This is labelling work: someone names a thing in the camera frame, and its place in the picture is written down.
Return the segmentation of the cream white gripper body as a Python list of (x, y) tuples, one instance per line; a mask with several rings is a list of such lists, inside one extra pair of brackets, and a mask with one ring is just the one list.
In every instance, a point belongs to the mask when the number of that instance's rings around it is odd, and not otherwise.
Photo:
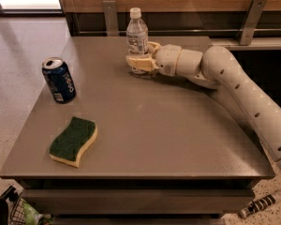
[(155, 61), (159, 67), (159, 73), (173, 77), (176, 74), (178, 57), (181, 47), (176, 45), (161, 46), (155, 53)]

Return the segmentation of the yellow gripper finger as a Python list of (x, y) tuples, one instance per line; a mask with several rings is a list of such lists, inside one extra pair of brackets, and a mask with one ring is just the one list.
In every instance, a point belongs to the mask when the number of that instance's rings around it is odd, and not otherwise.
[(151, 54), (127, 55), (126, 61), (132, 68), (137, 70), (151, 72), (158, 69), (158, 65)]
[(161, 48), (161, 44), (158, 42), (148, 42), (148, 53), (155, 54)]

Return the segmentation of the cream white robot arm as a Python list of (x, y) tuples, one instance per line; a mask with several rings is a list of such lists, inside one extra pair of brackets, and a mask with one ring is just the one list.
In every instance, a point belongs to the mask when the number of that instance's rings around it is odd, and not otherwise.
[(228, 49), (212, 46), (197, 52), (151, 42), (147, 54), (130, 54), (126, 61), (138, 73), (178, 75), (205, 88), (224, 87), (281, 171), (281, 108), (246, 75)]

